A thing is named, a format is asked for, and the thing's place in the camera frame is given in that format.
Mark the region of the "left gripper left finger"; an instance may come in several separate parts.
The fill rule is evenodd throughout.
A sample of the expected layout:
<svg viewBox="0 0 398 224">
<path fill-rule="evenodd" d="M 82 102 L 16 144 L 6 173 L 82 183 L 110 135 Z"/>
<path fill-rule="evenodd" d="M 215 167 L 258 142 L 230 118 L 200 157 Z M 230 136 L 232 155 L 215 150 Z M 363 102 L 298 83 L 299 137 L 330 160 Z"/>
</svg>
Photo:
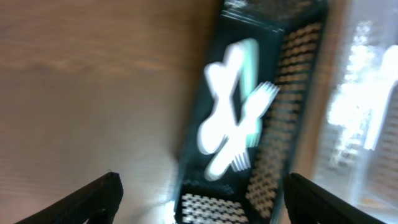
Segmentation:
<svg viewBox="0 0 398 224">
<path fill-rule="evenodd" d="M 108 172 L 17 224 L 112 224 L 123 194 L 120 175 Z"/>
</svg>

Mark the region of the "white plastic fork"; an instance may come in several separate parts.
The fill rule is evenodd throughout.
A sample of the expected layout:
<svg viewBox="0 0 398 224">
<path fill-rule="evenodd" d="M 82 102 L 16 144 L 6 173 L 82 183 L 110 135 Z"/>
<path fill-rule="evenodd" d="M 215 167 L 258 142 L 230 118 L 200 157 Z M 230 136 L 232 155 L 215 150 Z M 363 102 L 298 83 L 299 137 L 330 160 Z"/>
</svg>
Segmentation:
<svg viewBox="0 0 398 224">
<path fill-rule="evenodd" d="M 216 154 L 206 171 L 219 178 L 229 166 L 235 172 L 249 168 L 244 122 L 237 120 L 233 100 L 239 70 L 211 63 L 205 67 L 205 79 L 214 103 L 198 129 L 198 147 L 203 154 Z"/>
<path fill-rule="evenodd" d="M 216 181 L 222 178 L 228 167 L 240 172 L 251 167 L 246 136 L 251 132 L 254 122 L 262 118 L 274 98 L 279 87 L 271 82 L 260 83 L 247 97 L 241 107 L 241 119 L 232 128 L 232 133 L 226 138 L 215 156 L 205 169 L 205 179 Z"/>
</svg>

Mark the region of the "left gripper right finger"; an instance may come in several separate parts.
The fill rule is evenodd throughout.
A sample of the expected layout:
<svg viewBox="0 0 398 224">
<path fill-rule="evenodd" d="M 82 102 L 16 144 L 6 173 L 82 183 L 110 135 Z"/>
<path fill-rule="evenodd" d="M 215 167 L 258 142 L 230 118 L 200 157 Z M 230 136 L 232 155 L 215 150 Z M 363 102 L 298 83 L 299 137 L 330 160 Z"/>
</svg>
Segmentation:
<svg viewBox="0 0 398 224">
<path fill-rule="evenodd" d="M 298 173 L 285 176 L 283 191 L 291 224 L 384 224 Z"/>
</svg>

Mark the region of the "white spoon clear basket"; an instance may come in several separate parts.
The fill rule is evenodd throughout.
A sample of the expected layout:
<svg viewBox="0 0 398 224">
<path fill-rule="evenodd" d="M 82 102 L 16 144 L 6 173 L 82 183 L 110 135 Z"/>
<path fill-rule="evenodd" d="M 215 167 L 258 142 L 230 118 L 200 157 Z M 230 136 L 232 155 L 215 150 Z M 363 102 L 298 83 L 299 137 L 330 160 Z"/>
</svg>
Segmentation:
<svg viewBox="0 0 398 224">
<path fill-rule="evenodd" d="M 370 91 L 371 119 L 364 143 L 367 150 L 376 148 L 391 91 L 397 83 L 397 45 L 392 45 L 385 51 L 378 75 L 381 77 L 372 82 Z"/>
</svg>

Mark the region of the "mint green plastic fork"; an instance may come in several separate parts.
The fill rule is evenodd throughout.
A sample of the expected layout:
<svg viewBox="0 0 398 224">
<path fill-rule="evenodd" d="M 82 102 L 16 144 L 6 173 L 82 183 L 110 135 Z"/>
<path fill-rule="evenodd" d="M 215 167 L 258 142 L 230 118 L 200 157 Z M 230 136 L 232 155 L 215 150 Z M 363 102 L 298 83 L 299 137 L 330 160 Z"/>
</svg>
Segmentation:
<svg viewBox="0 0 398 224">
<path fill-rule="evenodd" d="M 239 89 L 241 103 L 258 85 L 258 67 L 259 67 L 259 45 L 255 39 L 244 39 L 241 41 L 244 47 L 244 62 L 241 69 Z M 262 120 L 257 119 L 252 125 L 251 132 L 246 136 L 246 147 L 257 147 L 261 138 Z"/>
</svg>

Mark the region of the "white plastic spoon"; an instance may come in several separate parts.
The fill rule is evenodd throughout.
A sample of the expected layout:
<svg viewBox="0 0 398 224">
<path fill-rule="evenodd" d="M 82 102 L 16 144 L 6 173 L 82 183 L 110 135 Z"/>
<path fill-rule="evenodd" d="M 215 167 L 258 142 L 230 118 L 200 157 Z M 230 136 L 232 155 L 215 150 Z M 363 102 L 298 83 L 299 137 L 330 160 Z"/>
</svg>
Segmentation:
<svg viewBox="0 0 398 224">
<path fill-rule="evenodd" d="M 233 95 L 244 62 L 244 45 L 236 42 L 227 46 L 221 62 L 204 68 L 204 76 L 213 98 L 209 117 L 199 126 L 197 145 L 204 155 L 215 153 L 236 125 Z"/>
</svg>

